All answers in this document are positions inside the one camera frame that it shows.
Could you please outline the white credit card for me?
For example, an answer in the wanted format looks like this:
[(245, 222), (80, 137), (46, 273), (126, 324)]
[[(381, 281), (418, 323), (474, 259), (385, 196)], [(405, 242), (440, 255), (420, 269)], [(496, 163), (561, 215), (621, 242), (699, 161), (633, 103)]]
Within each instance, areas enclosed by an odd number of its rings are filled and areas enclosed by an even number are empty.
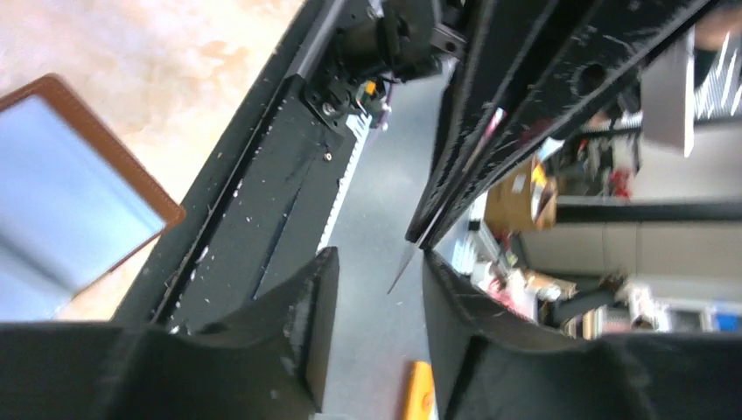
[(392, 281), (391, 285), (388, 287), (387, 294), (390, 294), (394, 290), (394, 288), (396, 287), (396, 285), (402, 278), (405, 270), (408, 268), (412, 258), (415, 256), (415, 253), (417, 252), (417, 250), (418, 250), (418, 244), (415, 242), (409, 242), (406, 245), (406, 248), (404, 249), (402, 253), (401, 263), (399, 265), (398, 270), (396, 271), (394, 280)]

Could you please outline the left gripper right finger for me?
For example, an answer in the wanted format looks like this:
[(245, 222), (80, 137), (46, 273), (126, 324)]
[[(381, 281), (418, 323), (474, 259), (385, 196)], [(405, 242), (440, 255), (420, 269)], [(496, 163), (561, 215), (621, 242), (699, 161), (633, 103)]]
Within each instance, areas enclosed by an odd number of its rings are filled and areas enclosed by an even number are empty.
[(738, 419), (737, 332), (573, 339), (424, 255), (423, 301), (443, 419)]

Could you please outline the brown leather card holder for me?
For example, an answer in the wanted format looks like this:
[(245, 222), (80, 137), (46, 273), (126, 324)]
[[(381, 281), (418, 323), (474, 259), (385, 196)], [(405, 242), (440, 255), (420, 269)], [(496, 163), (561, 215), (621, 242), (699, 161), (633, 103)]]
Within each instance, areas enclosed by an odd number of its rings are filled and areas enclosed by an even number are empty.
[(1, 100), (1, 319), (52, 319), (185, 218), (56, 73)]

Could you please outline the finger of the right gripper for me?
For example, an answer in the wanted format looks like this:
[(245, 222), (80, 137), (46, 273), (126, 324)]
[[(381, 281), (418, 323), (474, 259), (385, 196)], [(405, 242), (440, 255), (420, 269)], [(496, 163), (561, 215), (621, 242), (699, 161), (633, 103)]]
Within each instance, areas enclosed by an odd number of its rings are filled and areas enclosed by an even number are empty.
[[(568, 44), (532, 84), (515, 115), (508, 117), (502, 108), (495, 111), (487, 130), (497, 135), (495, 147), (486, 154), (474, 179), (479, 190), (463, 212), (534, 154), (547, 136), (570, 134), (611, 103), (637, 79), (641, 66), (713, 6), (710, 1), (584, 2), (586, 13)], [(437, 243), (419, 246), (429, 249)]]
[(585, 16), (584, 1), (482, 1), (465, 56), (443, 92), (429, 180), (405, 238), (437, 243), (479, 190), (474, 179), (495, 147), (488, 127), (525, 101)]

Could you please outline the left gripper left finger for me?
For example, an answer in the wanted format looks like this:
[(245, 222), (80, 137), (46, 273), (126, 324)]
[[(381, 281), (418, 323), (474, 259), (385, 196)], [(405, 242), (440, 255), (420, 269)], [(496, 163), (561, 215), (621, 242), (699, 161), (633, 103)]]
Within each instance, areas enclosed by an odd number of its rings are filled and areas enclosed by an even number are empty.
[(314, 419), (329, 356), (339, 253), (187, 333), (156, 325), (1, 327), (4, 419)]

